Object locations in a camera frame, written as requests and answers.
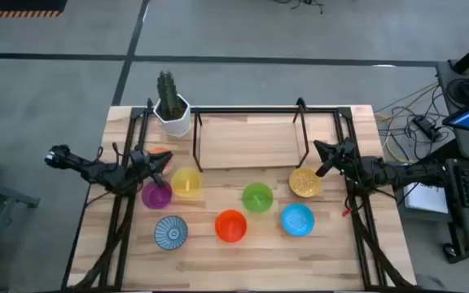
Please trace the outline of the yellow-inside navy diamond bowl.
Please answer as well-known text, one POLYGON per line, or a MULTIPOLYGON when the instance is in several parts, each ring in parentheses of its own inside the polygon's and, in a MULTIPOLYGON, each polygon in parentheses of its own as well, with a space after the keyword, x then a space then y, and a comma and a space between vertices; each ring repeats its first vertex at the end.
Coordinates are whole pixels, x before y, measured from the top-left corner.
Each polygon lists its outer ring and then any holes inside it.
POLYGON ((293 193, 302 198, 314 197, 322 190, 320 178, 309 168, 295 169, 289 176, 288 183, 293 193))

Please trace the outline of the orange plastic bowl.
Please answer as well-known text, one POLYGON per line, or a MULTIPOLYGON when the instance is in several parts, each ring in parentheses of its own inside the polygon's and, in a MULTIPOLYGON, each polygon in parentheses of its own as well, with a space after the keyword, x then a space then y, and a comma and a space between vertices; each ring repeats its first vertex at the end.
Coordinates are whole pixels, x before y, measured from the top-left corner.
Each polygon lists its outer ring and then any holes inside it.
POLYGON ((215 221, 216 235, 224 242, 238 242, 245 236, 247 229, 248 223, 245 216, 237 210, 225 210, 215 221))

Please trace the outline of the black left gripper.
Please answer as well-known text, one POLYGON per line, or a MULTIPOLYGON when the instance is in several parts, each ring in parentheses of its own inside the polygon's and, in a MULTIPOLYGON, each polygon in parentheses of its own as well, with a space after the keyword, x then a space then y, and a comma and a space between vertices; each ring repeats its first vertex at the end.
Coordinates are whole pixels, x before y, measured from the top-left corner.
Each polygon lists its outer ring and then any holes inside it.
POLYGON ((164 172, 164 169, 173 158, 171 151, 163 151, 159 153, 148 153, 148 163, 131 164, 130 175, 138 182, 144 181, 146 178, 151 178, 158 187, 165 187, 166 183, 160 173, 164 172))

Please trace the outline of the green plastic bowl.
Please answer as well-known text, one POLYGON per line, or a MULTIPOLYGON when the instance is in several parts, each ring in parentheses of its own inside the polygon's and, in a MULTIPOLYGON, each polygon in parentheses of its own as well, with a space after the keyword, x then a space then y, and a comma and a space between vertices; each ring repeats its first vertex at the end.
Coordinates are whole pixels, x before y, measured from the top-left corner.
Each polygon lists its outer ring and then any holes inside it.
POLYGON ((248 211, 262 213, 271 208, 274 194, 266 184, 254 182, 243 190, 242 201, 248 211))

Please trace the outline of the salmon-inside pale blue bowl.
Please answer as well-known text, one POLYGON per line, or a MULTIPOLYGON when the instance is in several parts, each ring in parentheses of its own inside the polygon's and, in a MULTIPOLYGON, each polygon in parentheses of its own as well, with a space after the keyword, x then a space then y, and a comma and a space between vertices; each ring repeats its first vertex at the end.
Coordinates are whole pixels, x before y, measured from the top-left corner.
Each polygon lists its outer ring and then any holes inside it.
MULTIPOLYGON (((151 154, 159 154, 159 153, 169 151, 169 149, 164 148, 164 147, 153 147, 153 148, 148 149, 147 151, 151 154)), ((163 170, 163 174, 168 175, 172 171, 172 168, 173 168, 173 159, 171 159, 165 165, 164 170, 163 170)))

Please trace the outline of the yellow plastic bowl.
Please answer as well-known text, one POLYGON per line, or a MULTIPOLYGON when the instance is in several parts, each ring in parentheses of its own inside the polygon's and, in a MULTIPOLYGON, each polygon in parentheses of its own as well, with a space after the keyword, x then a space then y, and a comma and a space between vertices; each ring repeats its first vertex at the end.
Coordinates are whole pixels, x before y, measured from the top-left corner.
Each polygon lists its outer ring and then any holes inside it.
POLYGON ((171 179, 170 185, 176 196, 195 197, 201 190, 201 173, 195 168, 180 168, 171 179))

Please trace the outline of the black aluminium table frame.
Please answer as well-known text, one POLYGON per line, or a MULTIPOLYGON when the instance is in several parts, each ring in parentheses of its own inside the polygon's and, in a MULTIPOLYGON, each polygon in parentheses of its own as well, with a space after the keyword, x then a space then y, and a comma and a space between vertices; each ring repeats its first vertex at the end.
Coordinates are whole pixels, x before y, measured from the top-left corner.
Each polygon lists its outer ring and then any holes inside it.
MULTIPOLYGON (((292 113, 202 114, 205 125, 291 123, 292 113)), ((364 155, 382 150, 374 113, 368 106, 307 106, 305 123, 309 154, 302 166, 319 168, 314 140, 330 143, 352 138, 364 155)), ((160 123, 148 121, 148 147, 167 147, 175 168, 196 167, 191 131, 184 138, 168 138, 160 123)), ((97 262, 110 238, 120 230, 121 239, 89 291, 345 291, 386 284, 389 279, 365 243, 362 233, 383 249, 401 275, 414 280, 396 202, 382 193, 370 197, 363 208, 341 213, 354 204, 352 187, 337 171, 322 179, 322 192, 306 204, 315 217, 313 231, 304 237, 285 232, 281 211, 296 200, 288 178, 290 168, 206 169, 194 198, 174 197, 160 210, 147 208, 139 196, 114 199, 100 187, 89 191, 91 205, 81 216, 77 241, 63 280, 69 291, 81 289, 83 278, 97 262), (243 190, 251 183, 266 184, 274 194, 271 208, 248 211, 243 190), (220 240, 215 221, 225 210, 241 212, 248 223, 245 236, 235 243, 220 240), (166 251, 154 239, 158 221, 179 216, 188 236, 178 249, 166 251)))

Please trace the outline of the purple plastic bowl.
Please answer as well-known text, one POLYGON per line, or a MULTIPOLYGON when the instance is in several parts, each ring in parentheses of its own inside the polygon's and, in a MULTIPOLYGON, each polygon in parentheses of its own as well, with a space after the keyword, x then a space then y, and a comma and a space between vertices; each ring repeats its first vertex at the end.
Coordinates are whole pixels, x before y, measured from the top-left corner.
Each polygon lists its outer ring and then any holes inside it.
POLYGON ((143 204, 151 209, 165 208, 172 200, 173 191, 170 185, 164 181, 162 186, 150 182, 142 189, 141 199, 143 204))

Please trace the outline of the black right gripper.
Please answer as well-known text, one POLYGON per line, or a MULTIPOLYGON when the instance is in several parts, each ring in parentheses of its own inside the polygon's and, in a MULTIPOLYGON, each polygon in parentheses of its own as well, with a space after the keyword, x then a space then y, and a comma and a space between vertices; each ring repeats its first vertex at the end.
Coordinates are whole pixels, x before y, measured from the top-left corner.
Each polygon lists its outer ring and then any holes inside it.
POLYGON ((321 158, 322 165, 315 175, 324 177, 332 168, 340 173, 351 173, 353 171, 353 156, 349 153, 334 153, 335 145, 314 140, 313 144, 321 158))

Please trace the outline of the white paper sheet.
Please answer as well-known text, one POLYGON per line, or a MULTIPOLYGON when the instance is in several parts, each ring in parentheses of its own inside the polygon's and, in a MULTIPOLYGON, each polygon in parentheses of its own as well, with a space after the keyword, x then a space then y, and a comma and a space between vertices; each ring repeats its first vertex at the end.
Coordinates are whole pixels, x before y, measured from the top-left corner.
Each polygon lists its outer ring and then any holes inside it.
POLYGON ((449 213, 444 188, 412 183, 404 187, 403 193, 406 208, 443 214, 449 213))

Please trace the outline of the black yellow hazard striped mat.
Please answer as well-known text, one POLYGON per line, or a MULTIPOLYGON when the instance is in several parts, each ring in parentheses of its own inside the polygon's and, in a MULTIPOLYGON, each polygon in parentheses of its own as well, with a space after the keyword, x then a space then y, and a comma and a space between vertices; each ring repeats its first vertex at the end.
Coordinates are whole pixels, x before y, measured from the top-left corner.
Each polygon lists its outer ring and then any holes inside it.
POLYGON ((0 0, 0 18, 53 18, 64 12, 68 0, 0 0))

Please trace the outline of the black metal wooden board shelf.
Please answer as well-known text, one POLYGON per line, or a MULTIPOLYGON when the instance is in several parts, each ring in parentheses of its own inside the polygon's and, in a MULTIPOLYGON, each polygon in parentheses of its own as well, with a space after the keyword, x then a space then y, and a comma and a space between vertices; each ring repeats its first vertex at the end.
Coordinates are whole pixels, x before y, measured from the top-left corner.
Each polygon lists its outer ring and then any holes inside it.
POLYGON ((299 168, 309 154, 305 123, 307 106, 298 98, 293 107, 194 107, 192 157, 197 169, 299 168), (291 123, 205 125, 202 114, 292 113, 291 123))

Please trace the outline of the blue patterned ceramic bowl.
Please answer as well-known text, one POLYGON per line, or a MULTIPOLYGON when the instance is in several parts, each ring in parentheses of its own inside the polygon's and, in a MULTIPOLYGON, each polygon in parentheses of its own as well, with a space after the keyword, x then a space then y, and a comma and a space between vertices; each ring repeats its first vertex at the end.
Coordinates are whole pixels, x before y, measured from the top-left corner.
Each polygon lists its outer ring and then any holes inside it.
POLYGON ((156 244, 166 251, 180 248, 185 243, 187 236, 187 224, 179 216, 166 216, 162 218, 154 229, 156 244))

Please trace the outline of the black power adapter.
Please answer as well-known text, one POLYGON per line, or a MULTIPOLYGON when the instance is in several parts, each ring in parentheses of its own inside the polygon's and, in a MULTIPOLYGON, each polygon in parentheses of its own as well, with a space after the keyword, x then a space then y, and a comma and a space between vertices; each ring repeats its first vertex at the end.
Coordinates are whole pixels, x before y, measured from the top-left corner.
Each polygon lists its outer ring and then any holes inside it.
POLYGON ((412 122, 431 142, 442 138, 440 130, 426 116, 415 116, 412 122))

